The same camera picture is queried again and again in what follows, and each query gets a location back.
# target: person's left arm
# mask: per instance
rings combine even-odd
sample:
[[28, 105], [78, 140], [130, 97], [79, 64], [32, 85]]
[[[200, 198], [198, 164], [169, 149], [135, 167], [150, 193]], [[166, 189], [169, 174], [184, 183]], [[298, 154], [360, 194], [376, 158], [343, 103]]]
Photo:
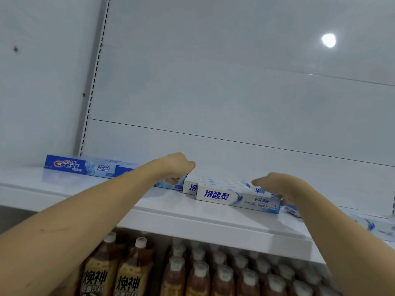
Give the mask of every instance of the person's left arm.
[[65, 199], [0, 235], [2, 296], [47, 295], [159, 180], [195, 168], [184, 154], [153, 160]]

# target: white bottle cap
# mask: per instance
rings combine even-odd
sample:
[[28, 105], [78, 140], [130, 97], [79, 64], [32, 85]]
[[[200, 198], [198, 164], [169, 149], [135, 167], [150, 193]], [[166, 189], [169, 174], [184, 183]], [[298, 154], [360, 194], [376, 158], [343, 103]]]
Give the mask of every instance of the white bottle cap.
[[115, 239], [116, 239], [116, 233], [111, 232], [108, 235], [106, 235], [106, 237], [103, 239], [103, 241], [106, 243], [112, 243], [115, 241]]
[[234, 247], [229, 247], [229, 252], [232, 256], [237, 256], [240, 253], [240, 249], [234, 248]]
[[335, 292], [331, 288], [325, 287], [323, 285], [320, 285], [318, 287], [319, 290], [319, 296], [339, 296], [338, 292]]
[[328, 266], [324, 264], [316, 264], [315, 270], [317, 270], [318, 274], [321, 275], [323, 278], [332, 278], [332, 273], [329, 270]]
[[182, 257], [182, 255], [185, 252], [185, 246], [184, 245], [174, 245], [173, 246], [173, 256], [175, 257]]
[[185, 262], [182, 257], [171, 257], [170, 258], [170, 270], [178, 272], [181, 270], [184, 263]]
[[145, 237], [138, 237], [136, 239], [136, 243], [134, 244], [136, 248], [145, 248], [146, 245], [147, 245], [147, 238]]
[[294, 281], [294, 290], [297, 296], [312, 296], [313, 290], [302, 281]]
[[302, 270], [303, 268], [306, 268], [307, 263], [302, 260], [291, 259], [291, 266], [294, 267], [296, 270]]
[[218, 276], [222, 281], [230, 281], [233, 277], [233, 270], [229, 266], [218, 266]]
[[269, 287], [272, 289], [272, 291], [277, 293], [282, 293], [284, 291], [285, 280], [281, 277], [274, 274], [269, 274], [267, 276], [267, 280], [269, 281]]
[[332, 290], [335, 290], [336, 292], [339, 292], [339, 293], [342, 292], [342, 290], [340, 289], [340, 287], [338, 286], [337, 282], [335, 281], [335, 279], [333, 277], [326, 278], [325, 280], [326, 280], [328, 286], [330, 286], [330, 288]]
[[243, 281], [248, 286], [255, 286], [258, 281], [258, 275], [252, 270], [245, 269], [243, 272]]
[[279, 257], [278, 255], [274, 255], [274, 254], [268, 254], [267, 260], [270, 262], [270, 264], [277, 265], [280, 262], [281, 257]]
[[239, 269], [244, 269], [247, 267], [248, 259], [244, 255], [235, 256], [235, 265]]
[[201, 243], [200, 243], [199, 241], [191, 240], [191, 246], [192, 246], [192, 248], [199, 247], [200, 244], [201, 244]]
[[192, 249], [192, 258], [195, 261], [203, 260], [205, 255], [206, 255], [206, 251], [201, 247], [196, 247]]
[[251, 259], [256, 260], [259, 257], [259, 252], [257, 251], [249, 251], [249, 256]]
[[206, 276], [207, 270], [209, 269], [209, 265], [205, 262], [195, 262], [194, 264], [195, 276], [199, 278], [203, 278]]
[[217, 244], [210, 244], [209, 247], [211, 252], [218, 251], [220, 249], [220, 245]]
[[172, 243], [172, 245], [180, 245], [182, 243], [182, 239], [178, 238], [178, 237], [172, 237], [171, 243]]
[[217, 265], [222, 265], [226, 261], [226, 254], [223, 251], [213, 252], [214, 263]]
[[264, 259], [257, 259], [256, 260], [256, 268], [260, 273], [269, 273], [270, 271], [270, 264], [268, 261]]
[[302, 270], [302, 272], [303, 272], [304, 279], [309, 284], [319, 285], [319, 283], [321, 282], [321, 276], [317, 272], [315, 272], [314, 269], [305, 268]]
[[282, 278], [292, 280], [295, 276], [295, 271], [291, 267], [285, 264], [278, 264], [279, 273]]

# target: person's right arm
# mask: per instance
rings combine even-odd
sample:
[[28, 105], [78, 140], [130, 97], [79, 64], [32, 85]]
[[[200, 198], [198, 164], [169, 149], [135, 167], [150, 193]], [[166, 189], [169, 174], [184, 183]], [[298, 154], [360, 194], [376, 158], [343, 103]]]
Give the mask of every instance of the person's right arm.
[[252, 184], [296, 205], [345, 295], [395, 295], [395, 251], [387, 244], [299, 178], [270, 173]]

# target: shelf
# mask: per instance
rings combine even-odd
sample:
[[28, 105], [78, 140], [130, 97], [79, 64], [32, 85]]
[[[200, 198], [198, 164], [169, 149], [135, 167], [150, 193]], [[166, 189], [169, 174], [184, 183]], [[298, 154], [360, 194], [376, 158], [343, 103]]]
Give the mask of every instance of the shelf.
[[[39, 167], [0, 168], [0, 205], [42, 211], [106, 179]], [[120, 226], [323, 263], [301, 219], [195, 200], [151, 188]]]

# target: forearm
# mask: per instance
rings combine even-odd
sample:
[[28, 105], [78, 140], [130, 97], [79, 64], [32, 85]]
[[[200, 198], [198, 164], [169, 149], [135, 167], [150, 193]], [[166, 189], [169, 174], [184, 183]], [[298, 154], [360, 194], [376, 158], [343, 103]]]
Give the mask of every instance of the forearm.
[[165, 176], [160, 159], [151, 161], [72, 196], [2, 234], [2, 295], [49, 293]]
[[292, 197], [346, 295], [393, 295], [395, 252], [305, 182]]

